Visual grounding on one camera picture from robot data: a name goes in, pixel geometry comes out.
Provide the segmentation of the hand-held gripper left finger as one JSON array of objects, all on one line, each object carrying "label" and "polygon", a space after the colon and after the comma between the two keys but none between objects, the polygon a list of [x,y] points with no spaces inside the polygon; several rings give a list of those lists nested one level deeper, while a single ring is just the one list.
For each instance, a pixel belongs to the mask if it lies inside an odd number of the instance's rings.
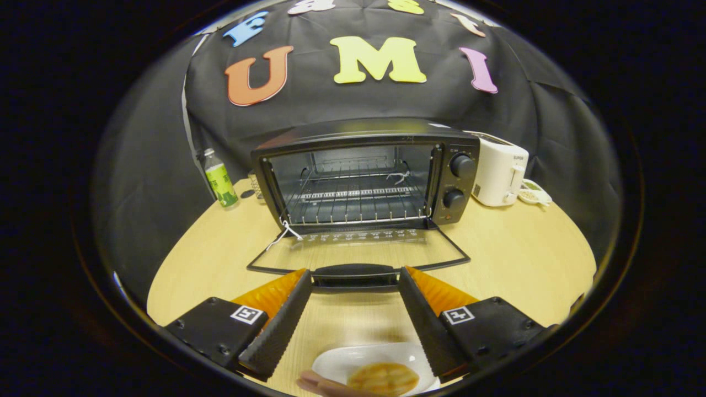
[{"label": "hand-held gripper left finger", "polygon": [[230,372],[267,381],[292,339],[312,289],[310,271],[299,269],[232,301],[210,297],[166,329]]}]

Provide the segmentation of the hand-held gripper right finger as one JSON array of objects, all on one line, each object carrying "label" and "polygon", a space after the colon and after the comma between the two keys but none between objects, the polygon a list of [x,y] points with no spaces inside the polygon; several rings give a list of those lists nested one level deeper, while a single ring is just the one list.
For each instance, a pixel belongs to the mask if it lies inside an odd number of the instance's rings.
[{"label": "hand-held gripper right finger", "polygon": [[399,272],[398,287],[432,372],[442,383],[508,362],[554,330],[501,297],[474,299],[409,266]]}]

